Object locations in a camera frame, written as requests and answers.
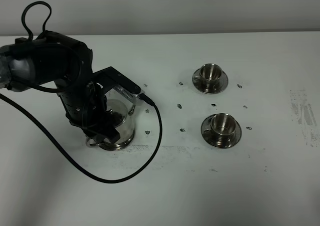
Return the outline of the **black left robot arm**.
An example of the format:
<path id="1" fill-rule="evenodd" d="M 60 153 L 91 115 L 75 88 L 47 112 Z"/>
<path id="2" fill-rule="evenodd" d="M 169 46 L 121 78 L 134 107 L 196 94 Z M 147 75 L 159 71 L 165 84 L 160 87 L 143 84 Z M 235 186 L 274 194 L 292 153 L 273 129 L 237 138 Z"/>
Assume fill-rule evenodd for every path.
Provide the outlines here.
<path id="1" fill-rule="evenodd" d="M 15 92 L 36 89 L 60 98 L 70 124 L 91 139 L 120 138 L 107 113 L 107 70 L 92 71 L 93 52 L 83 42 L 54 32 L 33 41 L 16 39 L 0 49 L 0 86 Z"/>

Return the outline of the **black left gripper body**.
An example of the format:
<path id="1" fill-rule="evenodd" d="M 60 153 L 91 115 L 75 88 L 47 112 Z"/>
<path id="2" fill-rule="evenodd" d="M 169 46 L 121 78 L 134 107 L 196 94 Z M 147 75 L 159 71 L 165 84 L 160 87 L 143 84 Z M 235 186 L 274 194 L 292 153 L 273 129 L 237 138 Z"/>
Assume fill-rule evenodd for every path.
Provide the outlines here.
<path id="1" fill-rule="evenodd" d="M 106 136 L 107 99 L 105 92 L 98 83 L 93 81 L 89 81 L 86 88 L 89 95 L 82 109 L 82 130 L 90 136 Z"/>

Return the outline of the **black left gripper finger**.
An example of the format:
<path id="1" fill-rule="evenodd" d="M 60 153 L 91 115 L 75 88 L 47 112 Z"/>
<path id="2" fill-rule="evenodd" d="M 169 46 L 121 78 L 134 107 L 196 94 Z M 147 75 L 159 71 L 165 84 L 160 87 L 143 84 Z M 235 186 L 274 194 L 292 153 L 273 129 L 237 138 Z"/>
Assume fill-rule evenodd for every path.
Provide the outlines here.
<path id="1" fill-rule="evenodd" d="M 115 144 L 120 139 L 120 134 L 110 119 L 103 120 L 98 126 L 99 135 L 106 138 L 110 143 Z"/>

